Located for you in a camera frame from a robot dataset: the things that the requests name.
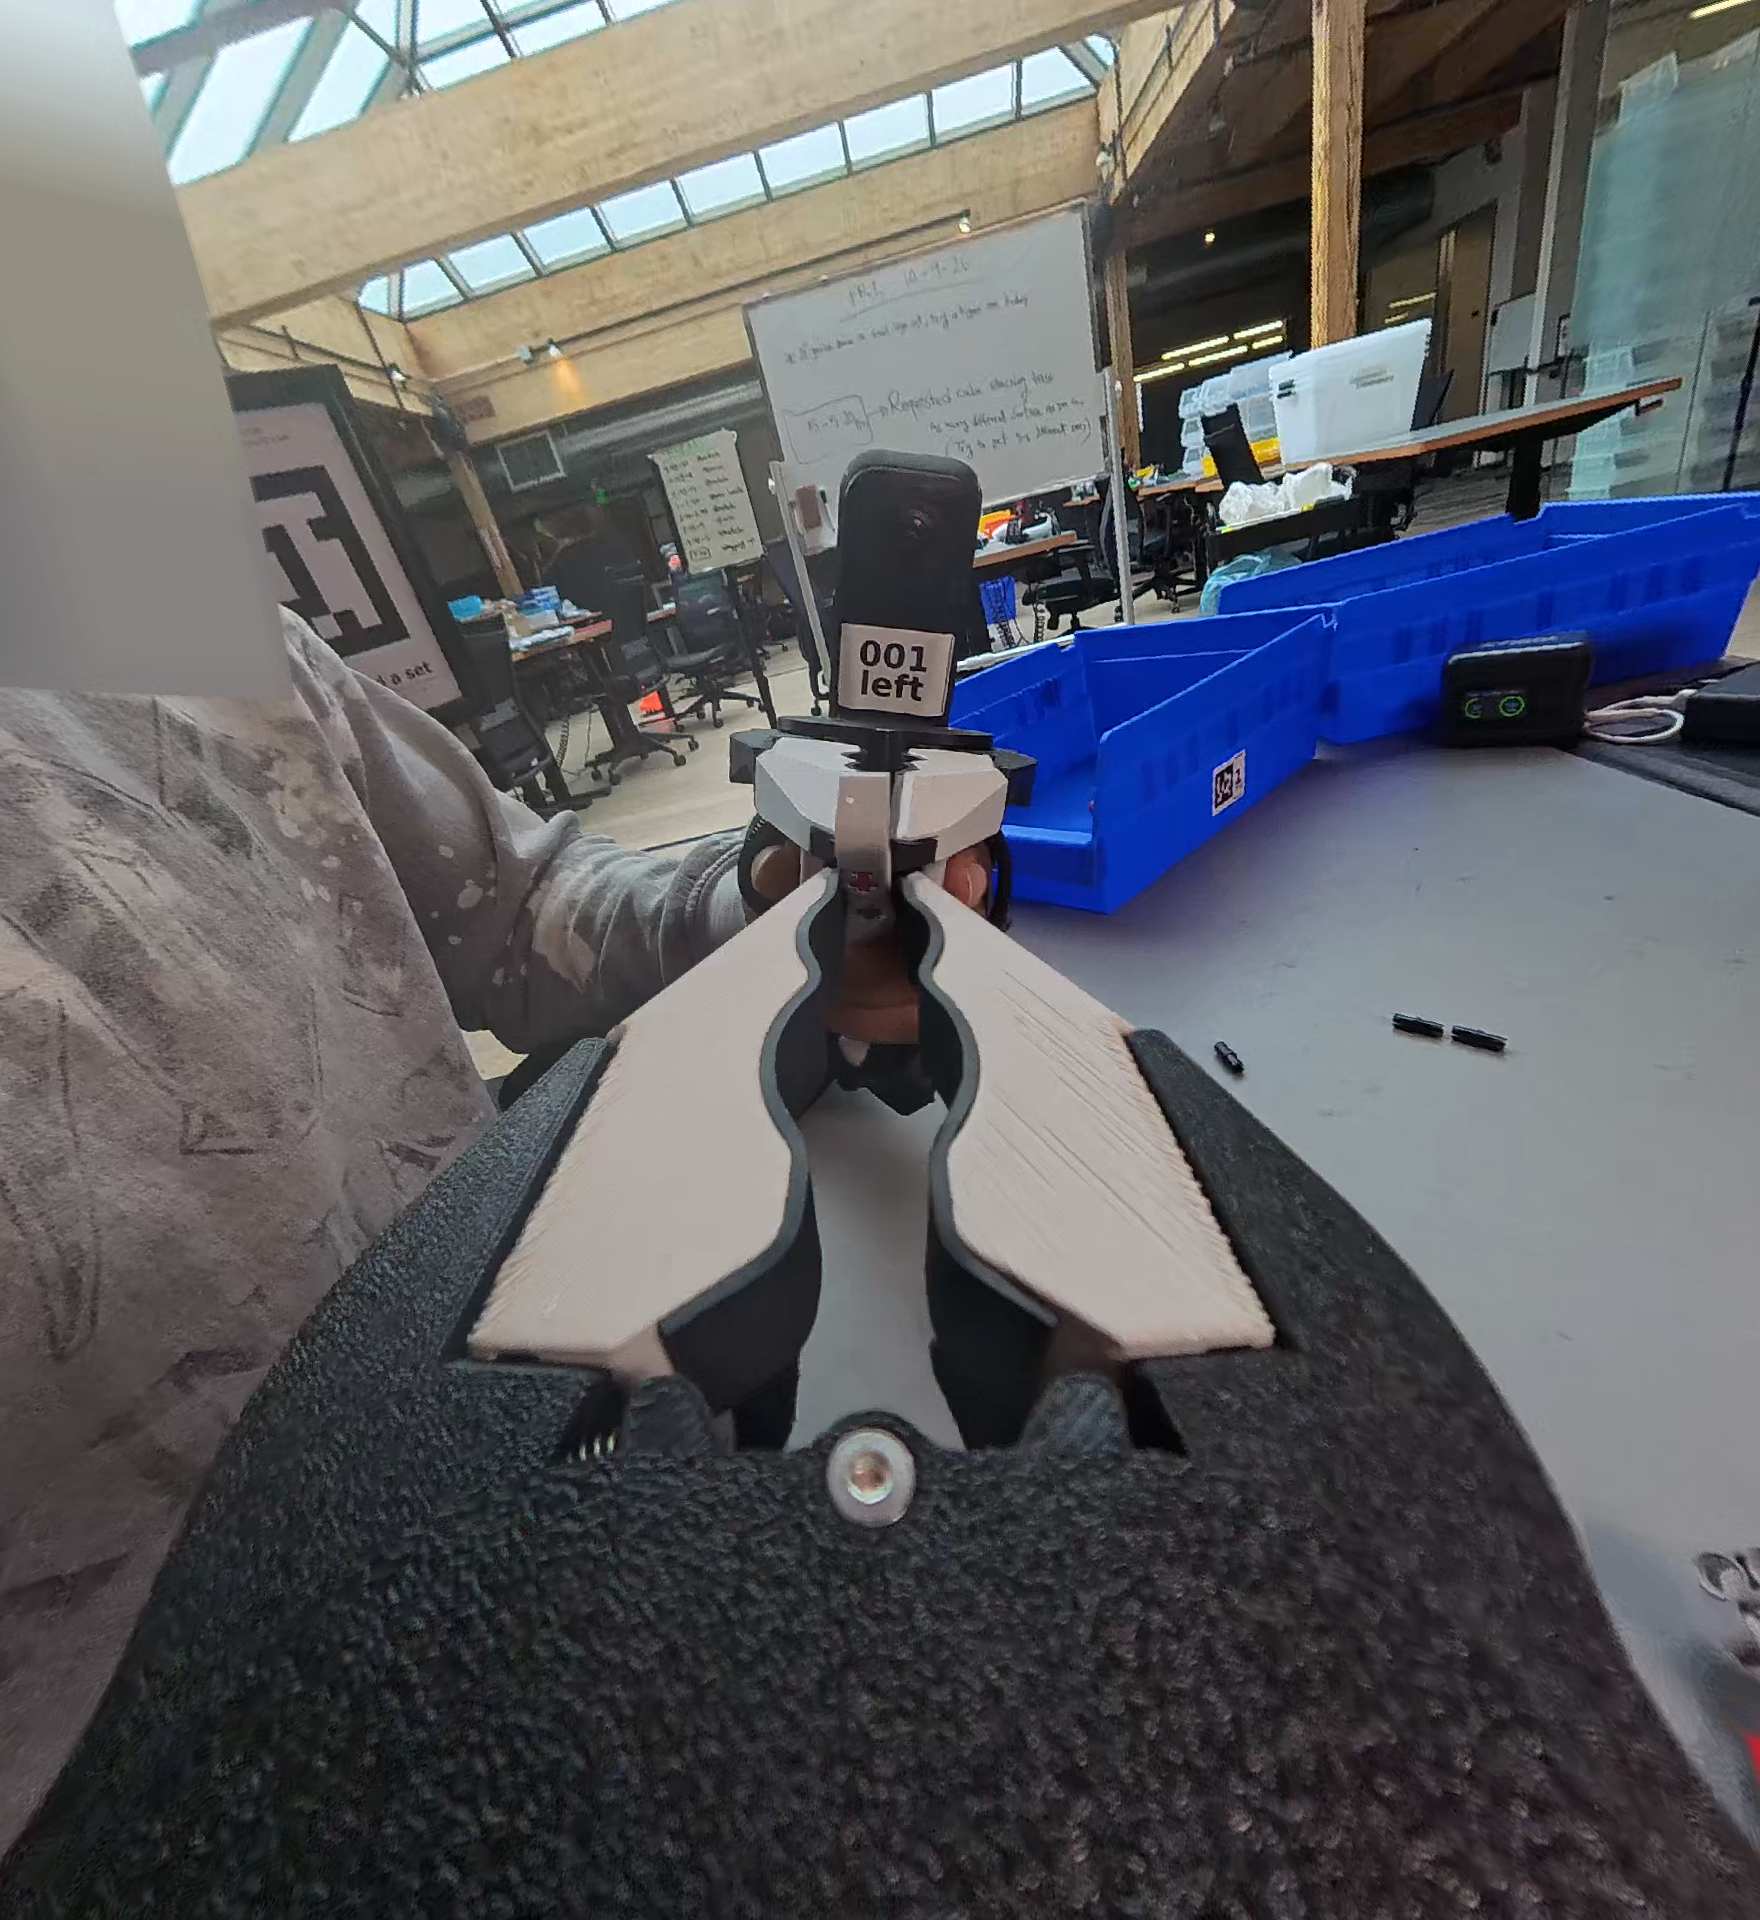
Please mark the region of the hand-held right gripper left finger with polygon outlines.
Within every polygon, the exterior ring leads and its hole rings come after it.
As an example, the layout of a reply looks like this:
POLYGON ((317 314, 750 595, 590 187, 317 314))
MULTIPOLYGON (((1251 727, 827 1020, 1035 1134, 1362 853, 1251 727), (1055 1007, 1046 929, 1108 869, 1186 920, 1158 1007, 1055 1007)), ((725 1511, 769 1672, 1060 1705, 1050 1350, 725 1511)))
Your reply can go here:
POLYGON ((793 1140, 774 1122, 760 1056, 822 976, 801 929, 830 895, 830 872, 804 876, 613 1025, 469 1333, 474 1355, 665 1355, 665 1316, 775 1248, 793 1140))

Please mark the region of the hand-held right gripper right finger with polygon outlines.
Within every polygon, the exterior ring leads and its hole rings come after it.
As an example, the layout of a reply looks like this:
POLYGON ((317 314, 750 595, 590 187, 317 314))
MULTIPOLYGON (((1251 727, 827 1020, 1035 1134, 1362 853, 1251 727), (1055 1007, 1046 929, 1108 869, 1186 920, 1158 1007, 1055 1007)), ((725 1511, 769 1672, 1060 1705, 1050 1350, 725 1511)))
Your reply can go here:
POLYGON ((1275 1324, 1158 1107, 1129 1020, 928 876, 925 995, 959 1035, 940 1153, 959 1250, 1100 1355, 1264 1350, 1275 1324))

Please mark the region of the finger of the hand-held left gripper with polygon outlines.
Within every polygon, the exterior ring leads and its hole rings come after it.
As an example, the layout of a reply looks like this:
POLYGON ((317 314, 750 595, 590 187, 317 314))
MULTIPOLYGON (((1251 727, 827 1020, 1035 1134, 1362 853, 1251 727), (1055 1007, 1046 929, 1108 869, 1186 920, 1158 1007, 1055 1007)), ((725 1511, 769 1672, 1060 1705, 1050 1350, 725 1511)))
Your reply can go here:
POLYGON ((910 747, 892 772, 892 859, 958 859, 990 849, 1009 812, 1009 772, 994 751, 910 747))
POLYGON ((807 853, 822 869, 862 859, 862 751, 857 747, 769 747, 750 767, 757 823, 807 853))

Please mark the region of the grey desk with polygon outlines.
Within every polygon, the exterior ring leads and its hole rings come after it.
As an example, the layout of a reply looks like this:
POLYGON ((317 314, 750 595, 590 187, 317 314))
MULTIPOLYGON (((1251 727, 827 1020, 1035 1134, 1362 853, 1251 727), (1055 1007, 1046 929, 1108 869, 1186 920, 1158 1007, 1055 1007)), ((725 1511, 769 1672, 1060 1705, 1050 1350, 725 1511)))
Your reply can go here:
POLYGON ((1035 903, 1012 936, 1168 1029, 1426 1276, 1760 1840, 1690 1567, 1760 1545, 1760 823, 1564 751, 1357 747, 1129 909, 1035 903))

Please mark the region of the black wrist rest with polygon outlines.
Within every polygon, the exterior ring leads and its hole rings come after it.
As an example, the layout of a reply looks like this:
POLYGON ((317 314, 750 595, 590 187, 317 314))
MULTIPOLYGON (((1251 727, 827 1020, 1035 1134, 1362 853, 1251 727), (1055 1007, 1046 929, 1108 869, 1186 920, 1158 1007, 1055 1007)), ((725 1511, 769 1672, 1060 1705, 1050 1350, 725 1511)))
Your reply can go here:
POLYGON ((599 1091, 613 1046, 620 1046, 620 1029, 530 1046, 510 1073, 485 1080, 488 1112, 503 1114, 522 1099, 530 1099, 542 1112, 576 1112, 599 1091))

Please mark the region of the black office chair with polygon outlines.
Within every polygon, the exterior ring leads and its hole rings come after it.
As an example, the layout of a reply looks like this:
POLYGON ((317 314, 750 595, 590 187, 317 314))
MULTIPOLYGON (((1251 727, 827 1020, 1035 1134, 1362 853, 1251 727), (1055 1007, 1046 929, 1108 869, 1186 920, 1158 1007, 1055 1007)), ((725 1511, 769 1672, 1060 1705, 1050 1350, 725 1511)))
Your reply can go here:
POLYGON ((690 572, 674 587, 677 645, 665 671, 685 682, 685 713, 725 727, 725 705, 774 721, 769 670, 747 638, 740 601, 725 568, 690 572))

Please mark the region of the large whiteboard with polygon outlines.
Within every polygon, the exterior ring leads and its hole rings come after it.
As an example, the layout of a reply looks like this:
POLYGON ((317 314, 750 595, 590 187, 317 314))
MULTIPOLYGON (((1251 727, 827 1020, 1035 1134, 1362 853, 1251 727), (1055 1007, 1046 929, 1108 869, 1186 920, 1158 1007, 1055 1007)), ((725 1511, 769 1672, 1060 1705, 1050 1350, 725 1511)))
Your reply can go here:
POLYGON ((1009 504, 1108 469, 1088 203, 750 298, 747 337, 787 484, 915 454, 1009 504))

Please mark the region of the small written flip chart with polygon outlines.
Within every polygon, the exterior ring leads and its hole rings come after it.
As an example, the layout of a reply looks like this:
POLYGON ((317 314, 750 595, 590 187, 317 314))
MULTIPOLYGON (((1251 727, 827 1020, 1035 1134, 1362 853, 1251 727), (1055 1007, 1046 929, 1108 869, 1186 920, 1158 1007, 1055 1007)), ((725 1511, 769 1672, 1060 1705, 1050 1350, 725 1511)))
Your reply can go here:
POLYGON ((769 544, 747 487, 737 430, 706 430, 674 445, 651 445, 674 510, 674 544, 685 572, 757 568, 769 544))

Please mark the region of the white plastic bag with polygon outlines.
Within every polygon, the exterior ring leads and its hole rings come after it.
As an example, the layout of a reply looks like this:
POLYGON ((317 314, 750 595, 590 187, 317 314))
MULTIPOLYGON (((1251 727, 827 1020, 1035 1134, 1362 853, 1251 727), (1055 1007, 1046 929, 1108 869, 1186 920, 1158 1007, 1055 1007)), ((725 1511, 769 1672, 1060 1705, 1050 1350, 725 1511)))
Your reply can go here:
POLYGON ((1251 484, 1225 484, 1221 494, 1221 532, 1251 532, 1284 515, 1307 515, 1324 504, 1344 504, 1357 487, 1357 469, 1333 469, 1333 465, 1316 465, 1284 478, 1251 478, 1251 484))

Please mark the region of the white storage box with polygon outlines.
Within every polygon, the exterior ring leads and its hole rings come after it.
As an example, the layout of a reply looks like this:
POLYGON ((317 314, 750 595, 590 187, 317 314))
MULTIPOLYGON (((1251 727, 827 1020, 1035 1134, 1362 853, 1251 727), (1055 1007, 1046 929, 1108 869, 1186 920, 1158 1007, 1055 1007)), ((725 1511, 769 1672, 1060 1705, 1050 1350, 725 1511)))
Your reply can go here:
POLYGON ((1275 458, 1289 469, 1344 465, 1411 430, 1430 314, 1362 333, 1264 369, 1275 458))

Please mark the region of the person's grey patterned sweatshirt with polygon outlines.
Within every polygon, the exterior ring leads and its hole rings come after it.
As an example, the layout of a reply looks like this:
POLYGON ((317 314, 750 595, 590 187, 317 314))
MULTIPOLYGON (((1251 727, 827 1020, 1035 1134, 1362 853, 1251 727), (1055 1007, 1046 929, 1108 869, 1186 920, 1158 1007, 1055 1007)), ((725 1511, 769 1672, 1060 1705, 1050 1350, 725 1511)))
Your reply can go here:
POLYGON ((0 696, 0 1858, 224 1425, 485 1125, 510 812, 283 616, 261 705, 0 696))

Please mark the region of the black white marker sign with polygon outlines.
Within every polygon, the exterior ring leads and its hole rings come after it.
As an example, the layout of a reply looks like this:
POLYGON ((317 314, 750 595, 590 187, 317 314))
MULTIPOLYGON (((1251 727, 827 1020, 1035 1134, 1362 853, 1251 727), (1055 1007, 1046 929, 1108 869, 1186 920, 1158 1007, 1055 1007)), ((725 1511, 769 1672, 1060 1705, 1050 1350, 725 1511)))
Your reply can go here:
POLYGON ((453 610, 338 369, 224 371, 280 606, 416 708, 456 708, 453 610))

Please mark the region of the black power bank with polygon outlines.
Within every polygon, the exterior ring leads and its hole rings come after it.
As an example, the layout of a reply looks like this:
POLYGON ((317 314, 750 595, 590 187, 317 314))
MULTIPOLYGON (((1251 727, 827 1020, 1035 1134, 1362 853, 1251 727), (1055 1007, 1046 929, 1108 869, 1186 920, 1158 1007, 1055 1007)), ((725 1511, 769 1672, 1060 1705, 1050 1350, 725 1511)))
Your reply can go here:
POLYGON ((1462 645, 1442 670, 1442 747, 1575 747, 1589 737, 1589 638, 1462 645))

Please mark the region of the wooden top office table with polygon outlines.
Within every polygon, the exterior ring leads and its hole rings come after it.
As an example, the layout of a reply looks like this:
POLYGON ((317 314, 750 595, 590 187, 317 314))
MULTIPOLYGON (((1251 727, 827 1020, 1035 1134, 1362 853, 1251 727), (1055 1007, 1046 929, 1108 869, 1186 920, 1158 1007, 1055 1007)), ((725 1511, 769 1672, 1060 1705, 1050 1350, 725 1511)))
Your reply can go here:
POLYGON ((1398 536, 1411 528, 1426 469, 1434 469, 1442 458, 1455 458, 1455 454, 1462 458, 1503 454, 1508 458, 1508 504, 1503 510, 1531 523, 1546 504, 1546 445, 1550 442, 1569 442, 1589 424, 1600 424, 1623 408, 1649 417, 1678 389, 1679 389, 1679 378, 1668 371, 1668 378, 1644 378, 1644 384, 1623 384, 1623 389, 1560 397, 1560 402, 1533 402, 1533 407, 1512 407, 1512 408, 1491 408, 1491 417, 1408 424, 1386 442, 1368 442, 1350 454, 1255 465, 1255 484, 1275 484, 1284 472, 1300 472, 1316 465, 1350 469, 1350 472, 1386 469, 1382 484, 1357 478, 1350 504, 1362 510, 1362 528, 1398 536))

